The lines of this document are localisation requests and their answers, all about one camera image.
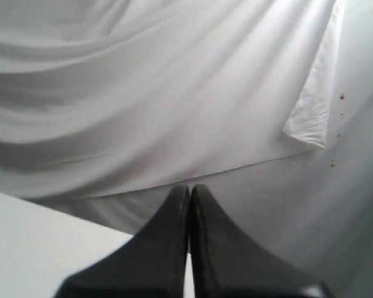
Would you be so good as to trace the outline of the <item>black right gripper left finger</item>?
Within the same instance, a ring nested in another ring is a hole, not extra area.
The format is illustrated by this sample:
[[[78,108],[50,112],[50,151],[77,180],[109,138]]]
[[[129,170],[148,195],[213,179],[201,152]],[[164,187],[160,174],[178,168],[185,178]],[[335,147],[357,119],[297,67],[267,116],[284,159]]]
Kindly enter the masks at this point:
[[[58,297],[183,297],[188,249],[187,186],[175,186],[125,245],[63,281]]]

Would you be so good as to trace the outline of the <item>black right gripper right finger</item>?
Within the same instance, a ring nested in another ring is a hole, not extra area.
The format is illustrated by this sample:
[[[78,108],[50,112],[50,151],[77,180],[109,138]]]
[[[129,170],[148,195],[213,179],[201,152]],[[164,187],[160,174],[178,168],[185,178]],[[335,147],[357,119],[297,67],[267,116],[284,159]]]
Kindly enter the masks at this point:
[[[191,193],[190,253],[196,297],[332,297],[242,231],[203,184]]]

